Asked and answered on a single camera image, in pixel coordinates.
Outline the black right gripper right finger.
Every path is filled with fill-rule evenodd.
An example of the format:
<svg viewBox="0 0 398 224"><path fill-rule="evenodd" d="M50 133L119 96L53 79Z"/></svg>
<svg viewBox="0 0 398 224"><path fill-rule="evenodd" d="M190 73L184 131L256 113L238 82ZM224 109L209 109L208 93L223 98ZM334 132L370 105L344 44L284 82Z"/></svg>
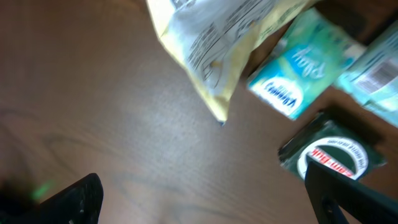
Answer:
<svg viewBox="0 0 398 224"><path fill-rule="evenodd" d="M305 188L318 223L397 223L397 202L318 162L310 162Z"/></svg>

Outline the yellow white snack bag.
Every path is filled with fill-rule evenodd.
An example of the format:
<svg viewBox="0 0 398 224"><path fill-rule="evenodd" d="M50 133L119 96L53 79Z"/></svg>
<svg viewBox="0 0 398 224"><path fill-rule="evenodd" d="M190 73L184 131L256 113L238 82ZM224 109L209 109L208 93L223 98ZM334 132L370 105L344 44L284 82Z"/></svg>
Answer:
<svg viewBox="0 0 398 224"><path fill-rule="evenodd" d="M215 119L229 102L250 54L313 0L147 0L159 42L186 71Z"/></svg>

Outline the green white snack packet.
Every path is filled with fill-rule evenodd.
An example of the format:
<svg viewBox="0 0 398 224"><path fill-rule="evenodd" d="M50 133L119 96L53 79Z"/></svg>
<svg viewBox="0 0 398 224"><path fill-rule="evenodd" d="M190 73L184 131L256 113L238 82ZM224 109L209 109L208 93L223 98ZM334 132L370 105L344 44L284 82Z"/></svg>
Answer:
<svg viewBox="0 0 398 224"><path fill-rule="evenodd" d="M335 82L362 108L397 126L397 22Z"/></svg>

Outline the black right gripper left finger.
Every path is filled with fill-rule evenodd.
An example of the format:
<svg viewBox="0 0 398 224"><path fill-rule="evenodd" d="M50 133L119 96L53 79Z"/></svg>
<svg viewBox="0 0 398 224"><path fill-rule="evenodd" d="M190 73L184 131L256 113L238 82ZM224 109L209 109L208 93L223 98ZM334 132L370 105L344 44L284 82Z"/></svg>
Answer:
<svg viewBox="0 0 398 224"><path fill-rule="evenodd" d="M90 173L39 203L1 189L1 223L97 224L104 191L96 173Z"/></svg>

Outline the teal Kleenex tissue pack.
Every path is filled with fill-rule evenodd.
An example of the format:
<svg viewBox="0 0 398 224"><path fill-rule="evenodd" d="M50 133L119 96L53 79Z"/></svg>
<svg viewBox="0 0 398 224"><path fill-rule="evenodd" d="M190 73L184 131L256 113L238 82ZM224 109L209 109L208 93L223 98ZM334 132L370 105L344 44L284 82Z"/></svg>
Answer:
<svg viewBox="0 0 398 224"><path fill-rule="evenodd" d="M296 120L364 51L313 7L294 19L247 88Z"/></svg>

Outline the dark box round white label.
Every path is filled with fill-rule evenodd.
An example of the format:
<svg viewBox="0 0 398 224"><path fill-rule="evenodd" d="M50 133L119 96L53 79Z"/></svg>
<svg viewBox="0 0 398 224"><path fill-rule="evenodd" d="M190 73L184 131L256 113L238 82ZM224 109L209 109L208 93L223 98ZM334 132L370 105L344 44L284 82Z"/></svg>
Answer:
<svg viewBox="0 0 398 224"><path fill-rule="evenodd" d="M387 164L384 156L364 134L368 128L354 131L354 125L331 113L321 112L278 150L280 165L305 179L308 164L317 162L358 181L374 169Z"/></svg>

